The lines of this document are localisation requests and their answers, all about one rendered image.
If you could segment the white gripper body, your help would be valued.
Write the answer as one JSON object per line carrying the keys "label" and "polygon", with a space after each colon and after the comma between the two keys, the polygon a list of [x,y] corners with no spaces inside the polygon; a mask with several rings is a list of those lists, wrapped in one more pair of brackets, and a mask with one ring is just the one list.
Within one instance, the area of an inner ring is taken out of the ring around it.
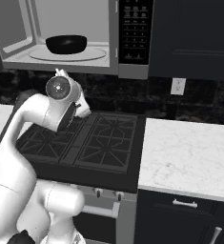
{"label": "white gripper body", "polygon": [[75,103],[75,105],[76,105],[75,116],[77,116],[77,117],[87,117],[92,113],[90,106],[87,103],[84,96],[81,96],[78,99],[78,101]]}

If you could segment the glass microwave turntable plate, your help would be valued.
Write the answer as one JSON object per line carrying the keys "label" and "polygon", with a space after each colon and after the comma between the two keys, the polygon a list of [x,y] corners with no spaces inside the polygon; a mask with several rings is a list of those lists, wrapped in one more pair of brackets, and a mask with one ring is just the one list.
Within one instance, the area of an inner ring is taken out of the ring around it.
{"label": "glass microwave turntable plate", "polygon": [[45,61],[61,61],[61,62],[80,62],[90,61],[102,58],[107,55],[107,52],[98,49],[86,47],[82,52],[75,54],[55,54],[50,52],[46,47],[41,47],[29,53],[29,57],[45,60]]}

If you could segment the black bowl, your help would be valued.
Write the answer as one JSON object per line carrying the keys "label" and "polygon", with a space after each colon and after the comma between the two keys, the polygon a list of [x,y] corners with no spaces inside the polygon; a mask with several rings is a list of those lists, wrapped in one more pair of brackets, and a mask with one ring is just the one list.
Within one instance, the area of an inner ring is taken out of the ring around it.
{"label": "black bowl", "polygon": [[46,39],[46,46],[54,54],[76,54],[87,47],[87,37],[83,35],[57,35]]}

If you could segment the grey microwave oven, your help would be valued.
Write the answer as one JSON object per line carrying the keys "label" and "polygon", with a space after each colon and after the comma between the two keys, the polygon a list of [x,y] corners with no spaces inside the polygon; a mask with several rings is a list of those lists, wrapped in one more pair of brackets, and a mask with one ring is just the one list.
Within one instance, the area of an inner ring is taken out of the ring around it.
{"label": "grey microwave oven", "polygon": [[[101,73],[146,79],[153,0],[0,0],[3,69]],[[107,55],[90,61],[29,57],[57,35],[83,35]]]}

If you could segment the black gas hob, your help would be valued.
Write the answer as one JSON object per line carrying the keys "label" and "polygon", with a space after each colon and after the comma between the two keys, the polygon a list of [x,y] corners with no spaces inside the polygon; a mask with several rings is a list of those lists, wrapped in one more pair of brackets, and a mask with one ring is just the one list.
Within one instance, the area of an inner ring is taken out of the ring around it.
{"label": "black gas hob", "polygon": [[135,193],[145,125],[143,115],[93,112],[62,132],[32,125],[17,149],[40,179]]}

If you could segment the dark drawer front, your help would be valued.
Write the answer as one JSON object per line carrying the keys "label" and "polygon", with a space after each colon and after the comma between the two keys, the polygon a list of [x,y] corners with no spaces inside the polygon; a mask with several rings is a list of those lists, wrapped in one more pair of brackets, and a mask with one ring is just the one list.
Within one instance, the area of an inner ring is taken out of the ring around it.
{"label": "dark drawer front", "polygon": [[[197,203],[197,208],[189,208],[177,206],[173,204],[173,200],[177,199],[181,202]],[[160,193],[155,191],[139,190],[138,204],[145,208],[160,208],[166,210],[176,210],[188,214],[200,214],[224,220],[224,202],[211,199],[203,199],[172,193]]]}

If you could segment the white wall socket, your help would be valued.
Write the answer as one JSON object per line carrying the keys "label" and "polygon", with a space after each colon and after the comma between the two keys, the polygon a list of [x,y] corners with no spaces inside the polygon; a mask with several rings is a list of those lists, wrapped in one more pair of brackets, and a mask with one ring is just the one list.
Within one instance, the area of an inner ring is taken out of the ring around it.
{"label": "white wall socket", "polygon": [[173,78],[171,95],[183,95],[186,85],[185,78]]}

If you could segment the dark wall cupboard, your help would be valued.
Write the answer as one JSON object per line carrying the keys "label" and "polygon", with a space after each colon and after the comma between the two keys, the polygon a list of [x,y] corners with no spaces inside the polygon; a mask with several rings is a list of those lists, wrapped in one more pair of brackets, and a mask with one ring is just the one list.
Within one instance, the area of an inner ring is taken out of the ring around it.
{"label": "dark wall cupboard", "polygon": [[224,80],[224,0],[154,0],[150,75]]}

